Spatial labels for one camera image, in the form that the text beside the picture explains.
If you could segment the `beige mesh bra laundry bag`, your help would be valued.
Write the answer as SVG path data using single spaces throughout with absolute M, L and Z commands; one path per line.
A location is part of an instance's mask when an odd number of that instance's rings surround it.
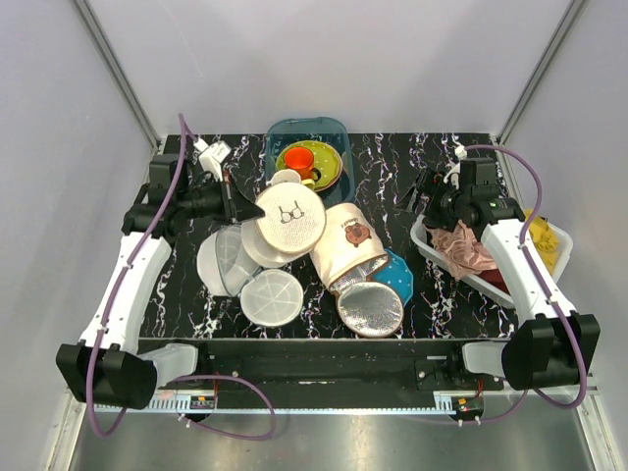
M 241 224 L 245 252 L 264 268 L 279 268 L 310 252 L 327 224 L 322 199 L 302 183 L 267 187 L 255 203 L 265 215 Z

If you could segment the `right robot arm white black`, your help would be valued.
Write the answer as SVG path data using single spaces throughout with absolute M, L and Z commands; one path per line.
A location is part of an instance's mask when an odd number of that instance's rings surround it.
M 506 379 L 517 391 L 584 385 L 600 336 L 592 314 L 581 315 L 549 274 L 524 230 L 519 204 L 500 193 L 491 158 L 462 162 L 457 183 L 425 169 L 415 182 L 427 199 L 422 221 L 430 229 L 471 229 L 497 264 L 520 320 L 506 342 L 463 345 L 445 365 L 448 382 L 467 389 L 481 374 Z

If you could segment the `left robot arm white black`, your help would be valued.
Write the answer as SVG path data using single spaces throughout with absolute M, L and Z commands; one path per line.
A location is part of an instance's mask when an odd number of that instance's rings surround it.
M 229 177 L 191 185 L 187 172 L 187 160 L 175 154 L 153 158 L 148 181 L 125 215 L 117 263 L 99 307 L 78 342 L 58 349 L 57 367 L 80 402 L 143 409 L 158 388 L 177 378 L 193 389 L 211 379 L 212 365 L 190 344 L 140 354 L 144 314 L 188 222 L 240 223 L 264 212 Z

